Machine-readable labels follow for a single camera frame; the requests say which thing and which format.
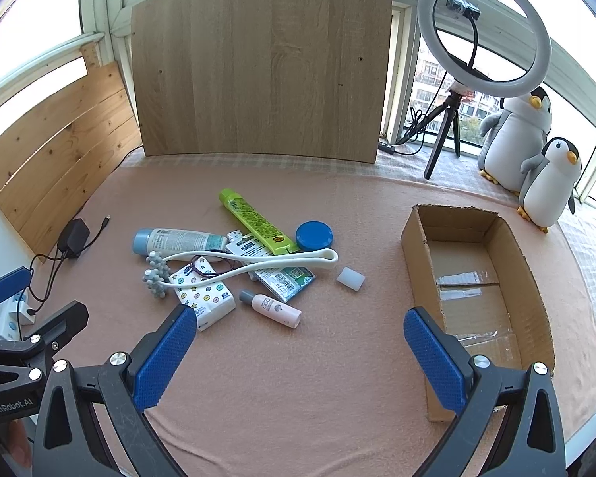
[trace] wooden headboard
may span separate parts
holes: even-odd
[[[115,63],[54,93],[0,136],[0,210],[35,253],[141,144]]]

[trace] power strip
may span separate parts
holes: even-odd
[[[27,314],[29,296],[24,291],[24,297],[19,305],[20,326],[29,326],[35,322],[35,316]],[[17,331],[17,300],[19,293],[0,304],[0,339],[5,341],[18,341]]]

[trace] blue lid container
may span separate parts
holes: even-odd
[[[334,243],[334,232],[325,223],[309,221],[296,230],[296,243],[303,251],[326,249]]]
[[[152,232],[152,229],[140,229],[137,231],[133,239],[133,253],[148,256],[148,240]]]

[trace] stuffed penguin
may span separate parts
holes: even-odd
[[[574,214],[573,191],[581,168],[579,150],[571,141],[551,139],[541,154],[521,164],[521,172],[529,174],[519,196],[519,215],[547,233],[547,228],[559,220],[566,204]]]
[[[479,154],[480,175],[514,192],[521,191],[521,163],[541,152],[551,129],[550,99],[542,87],[520,97],[501,99],[500,113],[479,128],[486,136]]]

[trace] pink bottle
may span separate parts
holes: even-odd
[[[268,298],[263,294],[255,295],[250,291],[242,291],[238,298],[246,304],[251,304],[252,308],[259,314],[265,315],[289,328],[296,328],[302,317],[300,310],[276,301],[276,299]]]

